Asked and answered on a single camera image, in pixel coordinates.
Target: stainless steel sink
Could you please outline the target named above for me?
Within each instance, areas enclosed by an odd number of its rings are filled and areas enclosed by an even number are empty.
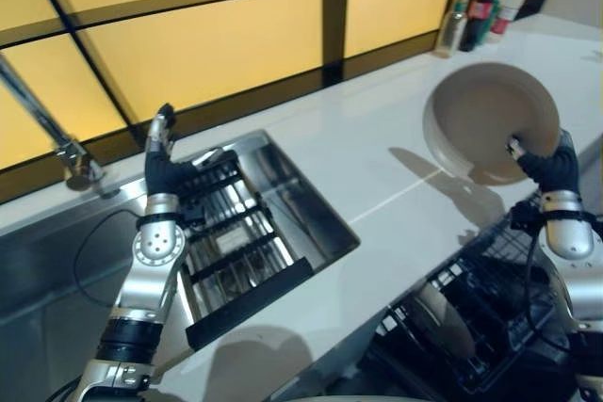
[[[311,273],[316,273],[359,244],[345,222],[266,133],[250,133],[219,146],[236,152],[242,176],[253,190],[233,185],[216,192],[216,197],[221,198],[207,201],[205,226],[211,226],[211,216],[215,216],[214,226],[220,226],[229,213],[239,215],[241,221],[248,223],[244,225],[248,233],[244,234],[249,235],[246,235],[249,241],[256,230],[261,230],[270,234],[273,244],[266,242],[259,253],[248,255],[240,253],[246,245],[241,242],[239,251],[232,251],[239,253],[237,260],[229,261],[226,270],[220,269],[221,274],[209,275],[219,279],[218,282],[202,287],[201,277],[192,285],[190,277],[216,263],[211,257],[216,251],[216,237],[210,240],[211,237],[204,236],[204,240],[192,243],[179,278],[178,296],[155,356],[155,364],[160,368],[169,367],[191,353],[185,329],[195,322],[209,319],[223,306],[235,307],[236,311],[237,298],[249,294],[253,294],[260,309],[272,298],[258,301],[255,294],[264,296],[257,289],[265,281],[273,281],[272,277],[281,270],[304,260]],[[253,214],[250,211],[247,216],[243,211],[252,208],[254,202],[265,209],[253,210]],[[91,303],[78,292],[73,278],[75,254],[100,219],[120,209],[141,214],[144,205],[144,181],[140,179],[123,185],[110,199],[87,201],[0,238],[3,400],[43,400],[81,373],[94,352],[109,308]],[[117,296],[131,259],[135,222],[125,212],[108,220],[82,250],[77,263],[76,272],[86,290],[108,304]],[[232,242],[240,241],[240,235],[238,239],[229,236],[231,245],[226,246],[226,251],[225,235],[217,236],[221,238],[223,254],[237,248]],[[222,323],[221,328],[251,314],[235,316]],[[222,333],[214,331],[198,345]]]

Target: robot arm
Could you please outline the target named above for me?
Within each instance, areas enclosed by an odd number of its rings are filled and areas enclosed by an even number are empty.
[[[88,362],[72,402],[140,401],[148,388],[152,359],[175,293],[176,273],[185,257],[187,239],[179,226],[176,187],[194,177],[204,162],[170,161],[173,108],[162,106],[146,143],[147,204],[132,244],[134,255],[98,345]]]
[[[550,157],[507,148],[542,192],[538,233],[541,259],[556,296],[585,400],[603,401],[603,244],[600,224],[582,209],[579,165],[569,133]]]

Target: white countertop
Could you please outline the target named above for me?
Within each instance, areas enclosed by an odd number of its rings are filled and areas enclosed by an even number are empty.
[[[351,225],[362,244],[314,278],[172,368],[159,391],[185,401],[254,401],[339,343],[464,238],[535,186],[461,184],[434,163],[422,113],[435,85],[478,61],[532,73],[550,91],[580,152],[603,131],[598,29],[545,15],[512,24],[500,45],[450,59],[421,55],[182,139],[174,157],[265,129]],[[107,169],[140,176],[142,157]],[[63,185],[0,206],[4,231],[77,202]]]

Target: round plate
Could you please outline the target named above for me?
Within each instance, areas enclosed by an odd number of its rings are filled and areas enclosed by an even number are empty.
[[[559,113],[550,93],[527,72],[479,63],[435,88],[423,132],[446,171],[480,185],[505,185],[526,178],[506,151],[507,138],[516,135],[526,150],[551,155],[559,143]]]

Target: faucet spout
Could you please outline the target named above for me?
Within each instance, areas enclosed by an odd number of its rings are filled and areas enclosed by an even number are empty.
[[[69,136],[52,117],[25,81],[0,53],[0,77],[17,101],[53,139],[55,153],[65,166],[65,183],[72,190],[86,190],[100,181],[104,172],[92,155]]]

